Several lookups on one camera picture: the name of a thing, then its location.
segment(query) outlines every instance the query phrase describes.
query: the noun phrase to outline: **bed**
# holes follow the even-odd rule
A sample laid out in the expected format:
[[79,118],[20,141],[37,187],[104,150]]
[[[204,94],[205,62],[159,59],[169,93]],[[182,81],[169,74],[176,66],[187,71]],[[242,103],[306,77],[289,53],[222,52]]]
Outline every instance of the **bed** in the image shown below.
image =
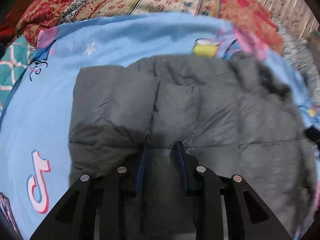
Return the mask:
[[[161,22],[157,18],[161,14],[147,17],[152,12],[183,12],[186,16],[181,19],[185,21],[191,21],[189,14],[219,17],[220,33],[217,29],[214,33],[223,37],[233,35],[230,22],[254,33],[273,55],[267,64],[295,91],[295,103],[305,125],[320,128],[320,78],[312,56],[301,44],[319,23],[304,0],[34,0],[18,21],[15,37],[0,62],[0,78],[4,80],[0,83],[0,171],[5,178],[0,185],[2,208],[10,210],[10,224],[23,239],[30,238],[69,186],[68,124],[79,68],[106,63],[128,65],[156,52],[190,53],[197,39],[207,38],[199,36],[208,36],[206,22],[212,24],[210,17],[204,17],[203,32],[190,30],[185,40],[172,39],[170,28],[163,35],[165,23],[158,32],[148,25],[148,30],[159,34],[155,41],[145,37],[144,29],[135,24],[141,24],[144,18]],[[172,23],[176,23],[176,17],[172,15]],[[128,44],[141,46],[132,53],[125,35],[117,31],[116,24],[126,22],[128,29],[122,31],[128,32]],[[93,40],[97,39],[94,28],[90,28],[91,36],[87,33],[85,39],[78,38],[77,33],[83,35],[81,30],[92,26],[109,35],[114,31],[120,38],[103,40],[105,49],[99,49],[99,42]],[[82,54],[75,58],[78,51]],[[315,156],[320,170],[316,147]]]

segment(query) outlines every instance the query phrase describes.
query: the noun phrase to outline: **triangular cutout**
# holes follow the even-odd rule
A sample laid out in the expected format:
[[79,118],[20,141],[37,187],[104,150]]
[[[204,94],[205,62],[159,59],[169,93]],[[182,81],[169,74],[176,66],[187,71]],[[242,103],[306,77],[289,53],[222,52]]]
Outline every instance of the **triangular cutout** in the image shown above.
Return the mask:
[[75,191],[73,195],[64,203],[55,217],[56,221],[67,224],[70,224],[72,222],[79,194],[79,191]]
[[258,204],[249,191],[243,192],[245,203],[247,204],[250,221],[252,224],[257,224],[269,219],[266,211]]

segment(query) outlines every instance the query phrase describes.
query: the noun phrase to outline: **cartoon print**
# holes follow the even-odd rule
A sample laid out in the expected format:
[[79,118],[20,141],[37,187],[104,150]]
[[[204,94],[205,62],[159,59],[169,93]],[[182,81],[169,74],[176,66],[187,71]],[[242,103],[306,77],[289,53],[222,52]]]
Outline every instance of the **cartoon print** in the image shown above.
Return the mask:
[[259,61],[266,60],[268,46],[256,35],[236,28],[233,30],[233,35],[244,53],[255,55]]
[[[38,151],[32,152],[32,159],[36,176],[30,175],[28,177],[27,191],[34,209],[41,214],[45,214],[49,209],[49,196],[47,193],[44,178],[42,176],[42,172],[50,172],[51,169],[49,161],[46,159],[42,159]],[[34,195],[34,190],[36,187],[38,187],[38,191],[40,193],[39,200],[36,200]]]
[[316,200],[315,200],[315,206],[314,206],[315,212],[320,210],[320,181],[318,181],[318,187],[316,190]]
[[53,27],[49,30],[40,31],[38,35],[37,49],[45,49],[49,47],[58,35],[59,28]]
[[46,55],[46,57],[44,59],[36,60],[35,61],[35,66],[33,68],[31,68],[31,65],[30,65],[30,68],[31,68],[31,72],[29,74],[30,81],[32,81],[32,78],[31,78],[31,74],[32,73],[35,73],[36,75],[39,75],[41,73],[42,68],[44,68],[44,67],[47,68],[48,67],[47,60],[48,60],[48,56],[51,54],[50,53],[51,46],[48,48],[47,55]]
[[218,52],[219,44],[209,39],[197,39],[192,52],[197,56],[214,57]]
[[315,117],[317,112],[315,111],[314,108],[310,108],[308,109],[308,114],[310,115],[310,117]]
[[197,39],[192,52],[198,56],[229,59],[232,54],[243,51],[254,55],[259,61],[267,58],[268,46],[253,33],[233,30],[226,34],[224,30],[211,39]]
[[88,54],[88,56],[90,56],[95,51],[96,51],[96,49],[94,47],[94,42],[91,42],[91,43],[87,44],[87,49],[85,50],[84,53],[86,53],[86,54]]

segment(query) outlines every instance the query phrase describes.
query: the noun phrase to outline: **gray puffer jacket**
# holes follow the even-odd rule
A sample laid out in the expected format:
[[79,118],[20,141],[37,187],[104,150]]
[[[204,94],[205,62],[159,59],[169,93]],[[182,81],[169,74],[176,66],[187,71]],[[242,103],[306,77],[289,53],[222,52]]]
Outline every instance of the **gray puffer jacket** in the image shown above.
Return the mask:
[[84,68],[73,94],[70,182],[105,175],[148,143],[143,209],[139,198],[126,203],[128,235],[181,239],[195,231],[169,158],[182,141],[216,174],[242,175],[293,236],[311,218],[316,188],[303,130],[289,88],[242,53],[229,61],[167,55]]

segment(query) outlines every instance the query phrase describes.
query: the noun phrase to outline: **tiktok logo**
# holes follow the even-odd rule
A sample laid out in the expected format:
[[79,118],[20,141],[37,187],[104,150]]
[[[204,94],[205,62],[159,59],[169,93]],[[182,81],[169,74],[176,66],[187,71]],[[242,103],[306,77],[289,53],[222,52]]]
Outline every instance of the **tiktok logo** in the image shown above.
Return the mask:
[[[41,214],[47,213],[49,209],[49,197],[47,193],[47,188],[45,186],[45,182],[42,176],[42,172],[50,172],[49,161],[46,159],[41,159],[39,152],[32,152],[33,159],[33,167],[35,170],[35,175],[32,174],[28,177],[27,181],[27,190],[29,199],[34,209]],[[35,199],[34,190],[38,187],[38,191],[40,194],[40,198],[38,200]]]

